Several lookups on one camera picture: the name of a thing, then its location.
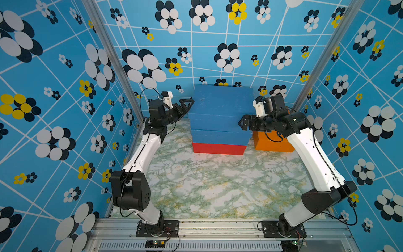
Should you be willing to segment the orange shoebox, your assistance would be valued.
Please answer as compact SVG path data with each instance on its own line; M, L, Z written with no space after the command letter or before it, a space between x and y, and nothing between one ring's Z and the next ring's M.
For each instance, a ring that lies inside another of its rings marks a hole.
M258 151L271 152L293 152L294 147L287 141L282 139L277 131L264 132L254 131L253 139L255 149Z

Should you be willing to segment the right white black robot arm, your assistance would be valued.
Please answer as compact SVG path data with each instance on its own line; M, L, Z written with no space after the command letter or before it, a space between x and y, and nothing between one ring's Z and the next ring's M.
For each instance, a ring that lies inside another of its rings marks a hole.
M313 184L297 205L279 216L277 230L288 237L304 222L349 198L357 186L337 171L316 139L313 124L304 113L290 112L283 96L259 96L253 106L256 113L244 115L238 123L242 130L278 132L294 147Z

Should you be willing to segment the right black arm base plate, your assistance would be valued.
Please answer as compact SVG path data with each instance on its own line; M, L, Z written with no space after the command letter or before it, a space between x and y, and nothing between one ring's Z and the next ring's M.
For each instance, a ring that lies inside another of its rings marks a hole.
M263 232L265 238L306 238L306 231L302 224L289 227L280 221L262 220L257 224L257 229Z

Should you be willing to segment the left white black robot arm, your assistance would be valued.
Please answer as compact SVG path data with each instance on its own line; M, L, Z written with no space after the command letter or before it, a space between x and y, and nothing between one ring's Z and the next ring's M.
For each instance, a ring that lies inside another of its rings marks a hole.
M168 134L167 126L180 121L194 104L193 99L180 99L173 104L170 97L152 100L150 116L146 119L143 137L128 163L111 174L111 191L114 206L120 211L136 214L145 230L160 236L164 227L164 216L151 202L151 189L146 179L150 163Z

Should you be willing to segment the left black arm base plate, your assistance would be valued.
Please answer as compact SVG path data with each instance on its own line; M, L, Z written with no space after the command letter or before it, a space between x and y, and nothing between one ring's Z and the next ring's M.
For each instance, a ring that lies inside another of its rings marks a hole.
M138 221L135 236L145 238L177 237L178 230L178 220L165 220L164 222L159 222L156 225L148 225L143 223L142 221Z

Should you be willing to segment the blue shoebox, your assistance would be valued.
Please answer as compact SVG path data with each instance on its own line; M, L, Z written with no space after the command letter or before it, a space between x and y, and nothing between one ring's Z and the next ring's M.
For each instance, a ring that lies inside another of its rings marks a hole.
M251 131L226 132L191 130L194 143L247 146L253 134Z
M243 132L240 119L255 113L250 88L197 85L193 100L188 116L194 130Z

